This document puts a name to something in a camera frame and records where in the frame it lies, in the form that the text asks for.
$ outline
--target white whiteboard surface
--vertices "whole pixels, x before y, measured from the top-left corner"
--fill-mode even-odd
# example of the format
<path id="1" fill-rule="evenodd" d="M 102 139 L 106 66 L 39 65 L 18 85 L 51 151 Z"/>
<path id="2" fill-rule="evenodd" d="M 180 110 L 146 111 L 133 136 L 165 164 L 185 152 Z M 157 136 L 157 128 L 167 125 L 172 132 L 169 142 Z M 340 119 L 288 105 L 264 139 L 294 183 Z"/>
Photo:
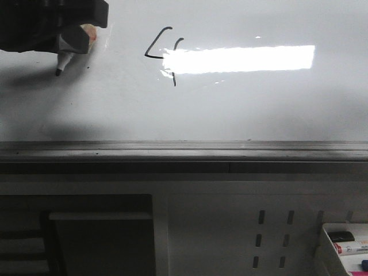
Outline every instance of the white whiteboard surface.
<path id="1" fill-rule="evenodd" d="M 109 0 L 109 27 L 59 78 L 0 52 L 0 141 L 366 141 L 368 2 Z M 177 74 L 144 56 L 314 45 L 311 69 Z"/>

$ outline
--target marker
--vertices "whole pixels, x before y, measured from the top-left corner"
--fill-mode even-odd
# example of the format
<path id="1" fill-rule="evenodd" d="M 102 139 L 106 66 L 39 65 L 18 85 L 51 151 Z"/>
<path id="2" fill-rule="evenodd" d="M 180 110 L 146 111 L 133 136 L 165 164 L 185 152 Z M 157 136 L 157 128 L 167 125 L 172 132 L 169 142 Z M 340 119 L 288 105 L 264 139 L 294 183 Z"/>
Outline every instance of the marker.
<path id="1" fill-rule="evenodd" d="M 93 44 L 97 39 L 97 28 L 92 24 L 83 24 L 81 25 L 82 29 L 87 33 L 90 38 L 89 41 L 89 51 L 91 50 Z M 69 64 L 72 58 L 75 56 L 73 52 L 60 51 L 57 55 L 57 68 L 55 75 L 60 76 L 64 71 L 65 67 Z"/>

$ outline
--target metal ledge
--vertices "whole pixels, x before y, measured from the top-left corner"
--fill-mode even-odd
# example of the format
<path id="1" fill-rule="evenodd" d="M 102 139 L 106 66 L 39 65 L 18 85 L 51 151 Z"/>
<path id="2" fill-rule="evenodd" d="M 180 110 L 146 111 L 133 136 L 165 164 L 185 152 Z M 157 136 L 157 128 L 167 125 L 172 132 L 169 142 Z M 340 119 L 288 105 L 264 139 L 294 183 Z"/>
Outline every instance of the metal ledge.
<path id="1" fill-rule="evenodd" d="M 1 142 L 0 162 L 368 161 L 368 142 Z"/>

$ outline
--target blue marker cap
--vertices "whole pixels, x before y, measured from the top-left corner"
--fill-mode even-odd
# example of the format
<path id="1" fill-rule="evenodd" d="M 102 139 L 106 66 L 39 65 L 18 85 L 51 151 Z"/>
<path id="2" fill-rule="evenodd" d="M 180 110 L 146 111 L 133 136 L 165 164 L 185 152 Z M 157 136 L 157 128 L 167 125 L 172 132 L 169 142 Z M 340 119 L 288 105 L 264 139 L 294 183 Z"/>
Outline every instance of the blue marker cap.
<path id="1" fill-rule="evenodd" d="M 368 271 L 368 260 L 362 261 L 362 268 L 364 271 Z"/>

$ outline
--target whiteboard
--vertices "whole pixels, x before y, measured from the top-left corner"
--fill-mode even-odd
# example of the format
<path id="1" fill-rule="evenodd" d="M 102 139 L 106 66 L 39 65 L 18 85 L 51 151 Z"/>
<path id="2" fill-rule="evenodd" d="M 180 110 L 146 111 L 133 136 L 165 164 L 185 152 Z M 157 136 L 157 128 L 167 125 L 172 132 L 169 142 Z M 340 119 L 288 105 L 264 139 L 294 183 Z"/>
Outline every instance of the whiteboard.
<path id="1" fill-rule="evenodd" d="M 59 78 L 54 54 L 0 52 L 0 141 L 367 140 L 367 1 L 108 2 L 109 27 Z M 150 54 L 183 38 L 179 52 L 309 45 L 313 62 L 175 74 L 175 87 L 144 56 L 168 26 Z"/>

